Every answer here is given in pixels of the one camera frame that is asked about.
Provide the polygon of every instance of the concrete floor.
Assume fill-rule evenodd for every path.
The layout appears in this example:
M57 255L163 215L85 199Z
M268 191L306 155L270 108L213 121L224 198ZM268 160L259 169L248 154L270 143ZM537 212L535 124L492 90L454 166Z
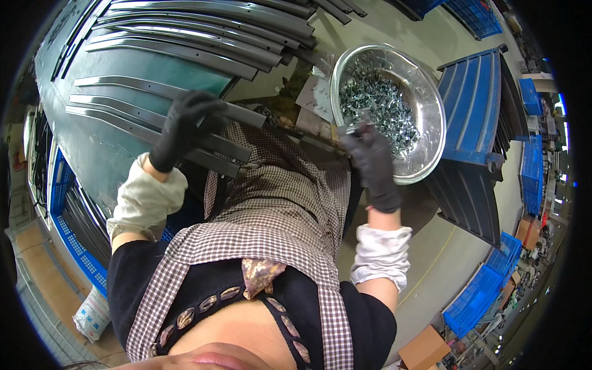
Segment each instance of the concrete floor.
M504 57L513 76L520 76L517 61L522 57L497 9L494 11L504 33L475 41L442 7L429 12L423 21L412 22L383 0L356 2L368 16L353 16L347 26L340 25L322 11L313 16L311 25L315 27L314 35L319 41L319 48L340 55L353 46L388 43L418 60L438 78L438 66L506 43L509 51ZM289 66L281 66L269 74L261 73L253 82L241 81L226 98L238 100L274 96L276 86L281 86L281 78L290 77L294 66L295 61L292 61ZM500 228L512 235L523 207L517 175L521 155L521 143L513 141L502 168L504 181L495 187ZM343 280L349 279L349 268L355 254L355 226L365 222L363 206L361 204L359 207L337 259L340 279ZM415 211L422 215L412 217L409 225L417 228L425 226L413 237L409 248L411 269L407 276L407 288L399 297L396 313L398 332L387 364L396 360L397 351L419 334L450 302L490 251L490 246L485 242L433 216L436 210L429 202L422 204L421 210Z

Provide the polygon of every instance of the white sleeve cover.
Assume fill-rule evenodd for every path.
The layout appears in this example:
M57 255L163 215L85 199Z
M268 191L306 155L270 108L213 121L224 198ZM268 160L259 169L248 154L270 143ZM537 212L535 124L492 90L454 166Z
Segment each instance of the white sleeve cover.
M173 168L166 182L160 182L142 169L147 157L148 153L138 156L117 191L117 206L107 220L111 241L121 233L137 233L155 242L165 229L166 216L183 206L188 186L185 175Z
M359 284L372 279L392 280L399 293L407 286L407 249L411 239L411 227L394 231L378 230L368 224L358 226L358 245L350 279Z

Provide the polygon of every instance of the black top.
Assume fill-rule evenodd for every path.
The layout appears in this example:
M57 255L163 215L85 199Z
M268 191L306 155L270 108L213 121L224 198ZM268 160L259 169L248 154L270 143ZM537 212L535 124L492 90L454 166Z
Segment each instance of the black top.
M126 348L127 336L140 301L167 245L168 242L152 243L137 240L122 245L113 254L107 276L107 296L115 334L123 348ZM266 304L276 319L294 355L298 369L304 369L307 364L303 362L292 344L293 340L302 343L308 349L311 364L306 367L323 369L323 341L317 285L302 272L289 266L274 279L273 286L273 294L261 292L256 298ZM240 293L230 299L222 300L220 293L231 287L240 287ZM397 332L395 318L382 302L358 292L350 282L341 282L340 288L352 332L355 368L380 369L395 339ZM164 346L157 346L157 354L165 355L187 330L203 318L214 314L222 307L243 300L243 291L240 259L191 266L160 328L161 332L172 324L173 333ZM212 295L217 296L217 301L211 308L200 313L200 304ZM285 307L286 312L276 310L267 299L268 297ZM182 330L178 330L176 325L178 316L192 307L195 308L194 319ZM280 316L289 318L300 334L300 338L291 336L282 324Z

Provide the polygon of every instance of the woman's lips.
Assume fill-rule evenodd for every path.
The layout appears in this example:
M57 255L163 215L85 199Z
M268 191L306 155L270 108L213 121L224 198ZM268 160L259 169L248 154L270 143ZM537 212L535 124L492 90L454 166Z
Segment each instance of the woman's lips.
M229 370L248 370L244 362L236 357L222 355L217 352L204 352L193 359L193 362L198 363L214 363Z

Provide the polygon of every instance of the stainless steel bowl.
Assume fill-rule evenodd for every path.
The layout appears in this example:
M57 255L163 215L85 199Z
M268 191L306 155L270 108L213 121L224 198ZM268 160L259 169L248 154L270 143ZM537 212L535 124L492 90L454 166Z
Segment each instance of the stainless steel bowl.
M411 106L415 123L420 132L419 140L407 156L393 158L393 179L397 184L408 185L429 175L442 157L446 140L446 115L442 98L434 81L409 56L388 44L353 47L346 51L335 65L331 78L331 109L337 126L345 126L341 115L339 88L349 79L354 56L367 54L380 58L385 75L403 88L403 100Z

